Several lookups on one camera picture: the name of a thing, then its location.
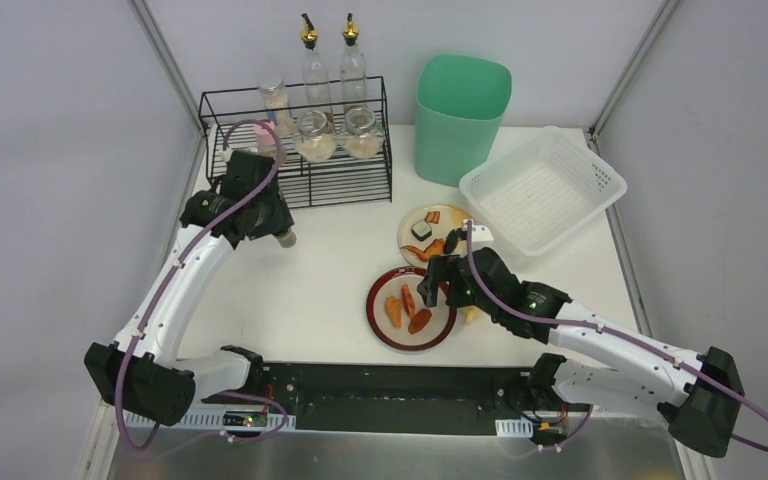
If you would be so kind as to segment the pink cap spice jar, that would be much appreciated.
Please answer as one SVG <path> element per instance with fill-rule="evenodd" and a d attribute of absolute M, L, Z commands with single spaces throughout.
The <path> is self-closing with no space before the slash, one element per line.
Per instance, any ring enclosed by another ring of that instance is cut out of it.
<path fill-rule="evenodd" d="M 263 119 L 259 120 L 253 126 L 253 129 L 256 136 L 257 153 L 261 156 L 281 161 L 282 157 L 278 152 L 278 141 L 271 134 L 271 131 L 275 130 L 275 124 L 268 119 Z"/>

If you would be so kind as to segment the red food piece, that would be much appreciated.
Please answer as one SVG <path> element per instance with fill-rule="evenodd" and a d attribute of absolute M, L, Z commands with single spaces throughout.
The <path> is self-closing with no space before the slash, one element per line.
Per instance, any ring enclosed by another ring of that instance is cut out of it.
<path fill-rule="evenodd" d="M 403 284 L 400 289 L 401 301 L 407 315 L 412 318 L 416 314 L 416 305 L 413 294 L 407 284 Z"/>

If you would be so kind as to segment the silver lid bead jar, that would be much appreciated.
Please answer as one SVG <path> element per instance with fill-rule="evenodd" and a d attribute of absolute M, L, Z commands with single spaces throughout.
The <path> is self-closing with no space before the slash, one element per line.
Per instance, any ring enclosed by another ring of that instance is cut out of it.
<path fill-rule="evenodd" d="M 291 137 L 295 131 L 295 122 L 283 78 L 279 75 L 262 76 L 258 79 L 257 88 L 276 132 L 281 137 Z"/>

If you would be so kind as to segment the glass rice jar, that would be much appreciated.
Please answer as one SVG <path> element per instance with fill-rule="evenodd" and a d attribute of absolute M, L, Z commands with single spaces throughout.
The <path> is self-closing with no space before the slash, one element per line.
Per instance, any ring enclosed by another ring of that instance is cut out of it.
<path fill-rule="evenodd" d="M 316 110 L 304 112 L 296 122 L 295 150 L 311 163 L 329 160 L 337 149 L 337 136 L 329 117 Z"/>
<path fill-rule="evenodd" d="M 344 116 L 344 150 L 353 158 L 371 159 L 381 152 L 384 136 L 375 113 L 366 107 L 353 107 Z"/>

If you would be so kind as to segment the black cap spice jar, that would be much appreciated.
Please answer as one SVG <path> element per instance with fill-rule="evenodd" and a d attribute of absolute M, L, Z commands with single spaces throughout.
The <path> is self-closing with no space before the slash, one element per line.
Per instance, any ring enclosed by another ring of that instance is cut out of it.
<path fill-rule="evenodd" d="M 278 244 L 285 249 L 292 248 L 297 243 L 297 236 L 291 228 L 288 228 L 284 232 L 276 234 L 274 238 L 276 239 Z"/>

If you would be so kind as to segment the glass oil bottle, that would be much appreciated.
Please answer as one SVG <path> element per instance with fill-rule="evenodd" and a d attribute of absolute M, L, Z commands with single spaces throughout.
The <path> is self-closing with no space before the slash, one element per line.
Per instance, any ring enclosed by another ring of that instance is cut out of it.
<path fill-rule="evenodd" d="M 365 107 L 367 98 L 366 59 L 358 45 L 359 29 L 354 23 L 352 13 L 347 14 L 342 37 L 344 51 L 340 61 L 339 78 L 344 111 L 348 112 L 356 107 Z"/>
<path fill-rule="evenodd" d="M 303 19 L 303 28 L 300 32 L 300 38 L 305 48 L 302 61 L 302 78 L 306 100 L 309 105 L 313 105 L 323 112 L 330 121 L 333 121 L 328 69 L 317 50 L 318 31 L 307 13 L 302 13 L 301 18 Z"/>

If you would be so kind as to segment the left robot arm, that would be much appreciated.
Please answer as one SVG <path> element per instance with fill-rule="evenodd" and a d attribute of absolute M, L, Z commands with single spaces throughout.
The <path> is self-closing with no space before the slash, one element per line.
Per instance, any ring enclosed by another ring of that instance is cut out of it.
<path fill-rule="evenodd" d="M 243 241 L 294 244 L 294 220 L 281 193 L 277 158 L 233 150 L 219 184 L 194 193 L 161 273 L 108 344 L 93 343 L 84 364 L 119 424 L 128 413 L 174 426 L 196 401 L 249 383 L 260 355 L 241 347 L 180 359 L 178 351 L 206 288 Z"/>

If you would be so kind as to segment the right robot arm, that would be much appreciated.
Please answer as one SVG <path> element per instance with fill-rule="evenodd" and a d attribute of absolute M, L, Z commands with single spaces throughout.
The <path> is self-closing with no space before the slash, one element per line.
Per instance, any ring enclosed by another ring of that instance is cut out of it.
<path fill-rule="evenodd" d="M 437 304 L 438 287 L 447 287 L 450 307 L 477 307 L 517 337 L 574 351 L 600 364 L 587 367 L 544 354 L 534 365 L 531 388 L 566 403 L 612 407 L 652 420 L 700 454 L 726 455 L 740 403 L 709 382 L 744 393 L 730 353 L 717 347 L 699 353 L 626 329 L 561 290 L 519 280 L 490 248 L 475 251 L 471 258 L 432 257 L 417 286 L 426 307 Z"/>

